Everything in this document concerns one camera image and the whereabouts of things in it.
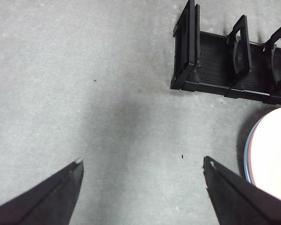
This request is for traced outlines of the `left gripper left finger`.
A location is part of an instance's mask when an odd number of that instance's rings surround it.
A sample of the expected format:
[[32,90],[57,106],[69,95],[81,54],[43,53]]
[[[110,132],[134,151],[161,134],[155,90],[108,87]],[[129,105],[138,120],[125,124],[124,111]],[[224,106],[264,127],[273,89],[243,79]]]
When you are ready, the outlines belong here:
[[68,225],[84,175],[79,158],[0,206],[0,225]]

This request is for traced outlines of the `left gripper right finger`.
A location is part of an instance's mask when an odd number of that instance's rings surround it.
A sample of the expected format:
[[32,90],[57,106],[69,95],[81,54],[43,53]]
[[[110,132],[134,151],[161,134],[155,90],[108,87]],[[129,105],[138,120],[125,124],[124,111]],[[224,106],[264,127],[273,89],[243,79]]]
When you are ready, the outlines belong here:
[[207,191],[221,225],[281,225],[281,200],[213,158],[203,159]]

